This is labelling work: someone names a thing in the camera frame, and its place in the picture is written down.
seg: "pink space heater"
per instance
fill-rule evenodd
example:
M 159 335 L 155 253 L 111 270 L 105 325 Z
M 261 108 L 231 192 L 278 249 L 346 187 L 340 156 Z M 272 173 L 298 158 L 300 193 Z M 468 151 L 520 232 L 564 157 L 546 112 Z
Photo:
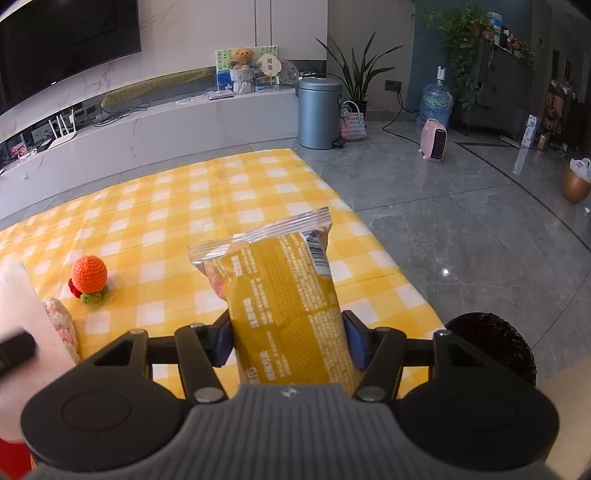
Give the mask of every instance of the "pink space heater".
M 446 143 L 447 128 L 434 118 L 427 120 L 423 127 L 423 133 L 421 133 L 421 148 L 419 150 L 423 154 L 423 158 L 441 161 Z

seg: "snack package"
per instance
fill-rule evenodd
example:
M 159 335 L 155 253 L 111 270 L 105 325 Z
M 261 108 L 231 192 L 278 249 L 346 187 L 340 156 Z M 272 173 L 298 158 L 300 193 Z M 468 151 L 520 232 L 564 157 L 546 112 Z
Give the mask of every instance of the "snack package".
M 325 207 L 189 248 L 191 263 L 228 303 L 242 382 L 355 390 L 362 374 L 325 253 L 331 225 Z

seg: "pothos plant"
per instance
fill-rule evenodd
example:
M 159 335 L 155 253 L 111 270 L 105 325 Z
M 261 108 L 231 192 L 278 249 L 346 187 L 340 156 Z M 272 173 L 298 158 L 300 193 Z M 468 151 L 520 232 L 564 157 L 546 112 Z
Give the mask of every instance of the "pothos plant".
M 535 65 L 535 53 L 532 51 L 530 44 L 521 40 L 521 48 L 519 48 L 519 51 L 523 55 L 525 64 L 533 67 Z
M 427 12 L 427 28 L 436 26 L 446 33 L 445 47 L 450 67 L 449 85 L 462 108 L 469 109 L 466 91 L 474 90 L 472 68 L 478 57 L 479 39 L 490 28 L 488 14 L 480 7 L 466 5 L 452 10 Z

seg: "gray tile floor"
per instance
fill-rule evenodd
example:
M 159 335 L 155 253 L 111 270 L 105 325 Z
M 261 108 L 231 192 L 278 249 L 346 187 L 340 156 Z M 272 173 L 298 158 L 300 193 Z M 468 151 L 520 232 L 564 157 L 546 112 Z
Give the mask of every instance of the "gray tile floor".
M 518 176 L 517 149 L 491 134 L 450 131 L 444 161 L 435 163 L 383 125 L 368 122 L 367 139 L 342 150 L 308 150 L 287 139 L 129 170 L 1 219 L 0 230 L 122 181 L 244 151 L 292 148 L 357 211 L 442 321 L 466 312 L 500 315 L 533 347 L 540 380 L 591 353 L 591 225 L 584 205 L 561 195 L 567 160 L 533 151 Z M 409 122 L 390 130 L 420 137 Z

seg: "white plastic bag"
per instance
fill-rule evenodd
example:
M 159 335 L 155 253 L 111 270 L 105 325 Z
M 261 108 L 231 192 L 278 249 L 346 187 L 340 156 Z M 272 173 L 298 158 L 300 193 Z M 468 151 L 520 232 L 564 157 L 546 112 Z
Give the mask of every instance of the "white plastic bag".
M 574 158 L 570 161 L 570 169 L 574 174 L 582 180 L 591 183 L 591 160 L 584 158 L 582 160 L 575 160 Z

